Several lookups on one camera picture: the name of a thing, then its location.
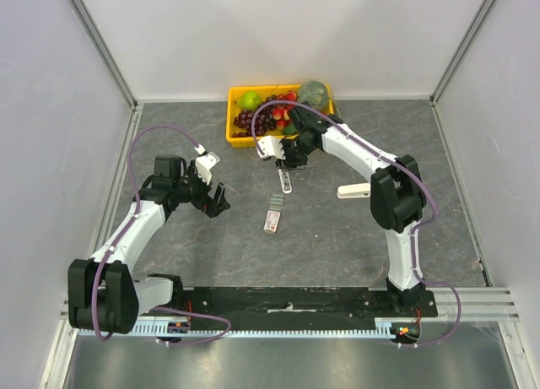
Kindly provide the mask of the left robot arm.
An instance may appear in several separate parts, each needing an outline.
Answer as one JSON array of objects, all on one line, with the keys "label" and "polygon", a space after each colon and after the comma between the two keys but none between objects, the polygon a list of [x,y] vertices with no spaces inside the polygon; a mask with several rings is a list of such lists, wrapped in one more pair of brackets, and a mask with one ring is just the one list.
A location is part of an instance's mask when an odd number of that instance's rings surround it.
[{"label": "left robot arm", "polygon": [[189,203],[209,218],[230,208],[224,184],[212,185],[214,153],[191,162],[160,155],[121,224],[88,259],[74,260],[67,271],[68,320],[72,327],[99,334],[127,334],[139,316],[158,307],[167,316],[187,308],[181,278],[152,273],[137,281],[132,271],[154,234],[179,205]]}]

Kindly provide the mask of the white rectangular case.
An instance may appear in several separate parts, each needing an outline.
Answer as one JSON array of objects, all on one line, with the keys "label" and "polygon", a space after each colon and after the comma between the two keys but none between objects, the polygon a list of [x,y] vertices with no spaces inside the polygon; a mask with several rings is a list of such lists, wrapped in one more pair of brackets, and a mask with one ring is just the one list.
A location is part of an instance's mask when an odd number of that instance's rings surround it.
[{"label": "white rectangular case", "polygon": [[344,185],[337,189],[337,197],[339,199],[368,198],[370,192],[370,183]]}]

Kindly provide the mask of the red white staple box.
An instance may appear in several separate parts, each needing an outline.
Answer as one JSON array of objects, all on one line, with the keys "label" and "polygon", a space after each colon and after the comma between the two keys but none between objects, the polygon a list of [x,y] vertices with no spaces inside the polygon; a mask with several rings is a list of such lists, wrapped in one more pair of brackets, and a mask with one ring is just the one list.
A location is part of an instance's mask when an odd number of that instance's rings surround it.
[{"label": "red white staple box", "polygon": [[269,201],[269,209],[263,225],[263,231],[269,234],[275,234],[278,229],[278,223],[284,208],[284,194],[274,193]]}]

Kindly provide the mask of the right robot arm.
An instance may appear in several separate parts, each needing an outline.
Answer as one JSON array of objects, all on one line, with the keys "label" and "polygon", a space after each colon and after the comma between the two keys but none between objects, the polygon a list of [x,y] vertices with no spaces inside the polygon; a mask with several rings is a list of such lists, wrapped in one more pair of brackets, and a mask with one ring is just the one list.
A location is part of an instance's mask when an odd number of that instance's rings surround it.
[{"label": "right robot arm", "polygon": [[427,204],[438,214],[434,199],[421,180],[417,161],[377,148],[355,133],[337,116],[297,103],[289,113],[299,132],[281,141],[282,163],[289,167],[307,163],[309,154],[321,150],[361,174],[370,184],[370,212],[385,231],[389,257],[386,305],[396,316],[424,311],[432,300],[419,266],[419,227]]}]

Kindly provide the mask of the green white stapler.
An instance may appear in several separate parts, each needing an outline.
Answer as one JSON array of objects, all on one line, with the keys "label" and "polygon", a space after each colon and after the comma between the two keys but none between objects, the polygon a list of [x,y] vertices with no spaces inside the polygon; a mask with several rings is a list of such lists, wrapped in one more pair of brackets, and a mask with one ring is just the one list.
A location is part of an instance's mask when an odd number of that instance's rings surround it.
[{"label": "green white stapler", "polygon": [[278,177],[280,180],[280,185],[281,185],[283,194],[290,194],[293,191],[293,188],[292,188],[292,182],[289,175],[289,170],[279,160],[276,162],[276,167],[278,169]]}]

